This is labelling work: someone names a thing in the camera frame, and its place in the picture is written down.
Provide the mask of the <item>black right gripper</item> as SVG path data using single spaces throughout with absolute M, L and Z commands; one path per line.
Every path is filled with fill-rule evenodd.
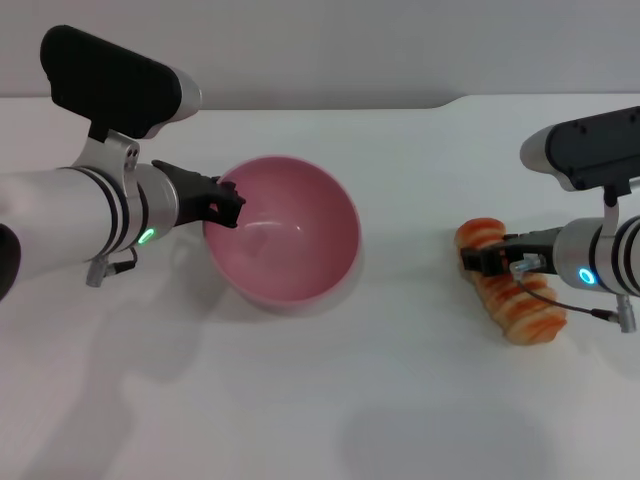
M 555 241 L 561 228 L 507 234 L 505 237 L 479 237 L 459 249 L 465 271 L 483 277 L 534 272 L 556 274 L 553 259 Z

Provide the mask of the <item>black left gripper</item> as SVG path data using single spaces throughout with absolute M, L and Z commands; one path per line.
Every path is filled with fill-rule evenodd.
M 237 227 L 246 200 L 238 193 L 234 182 L 188 171 L 161 160 L 153 160 L 151 164 L 175 189 L 178 200 L 175 226 L 206 221 L 229 229 Z

